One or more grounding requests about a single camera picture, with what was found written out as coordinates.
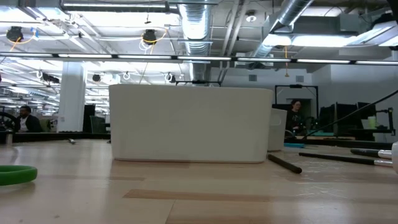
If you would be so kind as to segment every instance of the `pillar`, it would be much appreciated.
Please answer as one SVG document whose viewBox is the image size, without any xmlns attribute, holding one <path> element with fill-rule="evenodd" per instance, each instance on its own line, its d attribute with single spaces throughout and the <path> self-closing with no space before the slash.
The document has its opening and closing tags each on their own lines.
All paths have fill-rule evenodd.
<svg viewBox="0 0 398 224">
<path fill-rule="evenodd" d="M 64 62 L 57 131 L 83 131 L 87 74 L 82 62 Z"/>
</svg>

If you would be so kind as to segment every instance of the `ceiling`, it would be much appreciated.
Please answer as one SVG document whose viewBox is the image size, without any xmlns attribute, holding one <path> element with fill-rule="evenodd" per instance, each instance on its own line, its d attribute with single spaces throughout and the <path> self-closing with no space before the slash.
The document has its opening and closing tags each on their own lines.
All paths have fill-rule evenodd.
<svg viewBox="0 0 398 224">
<path fill-rule="evenodd" d="M 230 19 L 229 14 L 233 4 L 232 0 L 224 0 L 212 7 L 211 40 L 213 43 L 211 45 L 211 55 L 219 55 L 221 52 L 226 35 L 226 24 Z M 251 52 L 262 42 L 264 21 L 268 15 L 277 12 L 281 4 L 282 1 L 278 0 L 251 1 L 248 4 L 247 10 L 255 10 L 257 19 L 254 22 L 243 20 L 238 34 L 239 40 L 236 41 L 233 47 L 233 54 L 236 52 Z M 387 2 L 382 0 L 315 0 L 302 16 L 336 17 L 342 13 L 363 14 L 386 6 Z M 152 54 L 186 54 L 184 43 L 177 41 L 184 38 L 180 25 L 180 16 L 177 14 L 70 11 L 67 12 L 67 17 L 61 17 L 59 21 L 43 22 L 34 20 L 18 9 L 1 7 L 0 10 L 0 52 L 8 52 L 14 45 L 5 36 L 7 30 L 11 26 L 21 26 L 24 41 L 30 40 L 35 30 L 36 37 L 33 37 L 32 41 L 26 44 L 15 45 L 13 52 L 149 54 L 150 50 L 145 51 L 140 46 L 141 35 L 147 29 L 154 29 L 158 38 L 163 35 L 164 38 L 154 45 L 153 49 L 151 49 Z M 390 52 L 388 47 L 378 46 L 350 48 L 350 52 L 354 52 L 353 54 L 346 54 L 346 51 L 347 48 L 288 46 L 286 48 L 275 47 L 271 54 L 274 57 L 287 56 L 289 58 L 384 59 L 389 56 Z M 6 81 L 25 85 L 48 84 L 37 77 L 37 75 L 40 75 L 37 72 L 39 70 L 59 79 L 62 77 L 63 62 L 61 61 L 21 58 L 0 58 L 0 61 L 3 59 L 4 61 L 0 63 L 2 84 L 7 83 Z M 87 90 L 87 101 L 93 103 L 97 100 L 99 105 L 104 105 L 103 108 L 105 109 L 99 110 L 104 113 L 107 112 L 108 91 L 104 88 L 95 88 L 95 86 L 104 86 L 109 83 L 93 82 L 92 76 L 94 74 L 112 74 L 120 76 L 121 83 L 139 83 L 140 76 L 147 66 L 142 80 L 144 84 L 173 85 L 165 81 L 165 76 L 169 72 L 175 74 L 178 80 L 189 79 L 189 67 L 186 63 L 149 63 L 147 65 L 143 62 L 85 62 L 84 66 L 88 71 L 87 85 L 94 87 Z M 293 66 L 293 68 L 306 68 L 308 71 L 318 68 L 313 65 Z M 272 68 L 278 69 L 282 67 L 284 67 L 284 64 L 280 63 L 275 64 Z M 42 105 L 49 105 L 48 102 L 50 102 L 51 108 L 56 111 L 57 99 L 59 99 L 58 93 L 59 87 L 57 85 L 54 85 L 53 88 L 19 88 L 17 90 L 15 87 L 14 89 L 4 87 L 1 88 L 0 104 L 8 108 L 21 104 L 41 107 Z M 6 98 L 20 96 L 25 98 L 25 100 L 6 100 Z M 28 98 L 35 98 L 36 100 L 29 101 L 27 100 Z"/>
</svg>

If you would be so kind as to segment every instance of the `green tape roll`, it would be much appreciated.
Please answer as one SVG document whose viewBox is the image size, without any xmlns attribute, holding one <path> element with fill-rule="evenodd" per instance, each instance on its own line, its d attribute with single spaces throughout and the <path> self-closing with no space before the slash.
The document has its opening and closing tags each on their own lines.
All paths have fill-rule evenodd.
<svg viewBox="0 0 398 224">
<path fill-rule="evenodd" d="M 37 177 L 36 167 L 0 166 L 0 186 L 23 184 Z"/>
</svg>

